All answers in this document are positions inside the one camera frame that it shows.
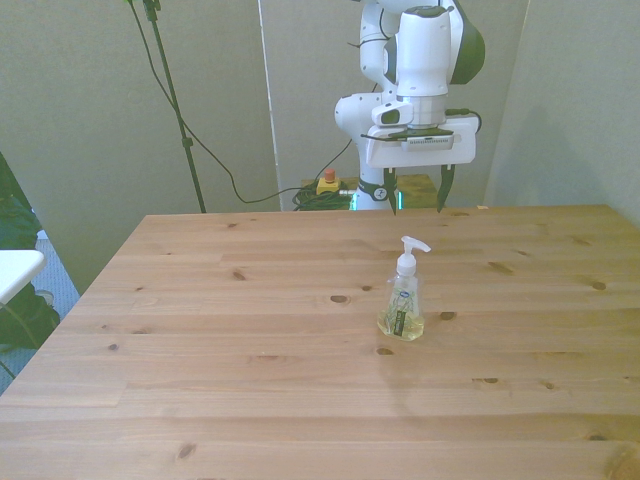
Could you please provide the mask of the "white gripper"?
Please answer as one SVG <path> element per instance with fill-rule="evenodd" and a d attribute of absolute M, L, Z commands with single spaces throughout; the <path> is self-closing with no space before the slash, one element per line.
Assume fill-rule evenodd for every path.
<path fill-rule="evenodd" d="M 440 125 L 448 134 L 411 135 L 405 125 L 373 126 L 364 136 L 364 160 L 371 168 L 383 170 L 384 188 L 393 214 L 397 213 L 397 175 L 394 168 L 441 166 L 437 211 L 444 208 L 451 191 L 455 166 L 468 164 L 476 156 L 476 117 L 449 117 Z"/>

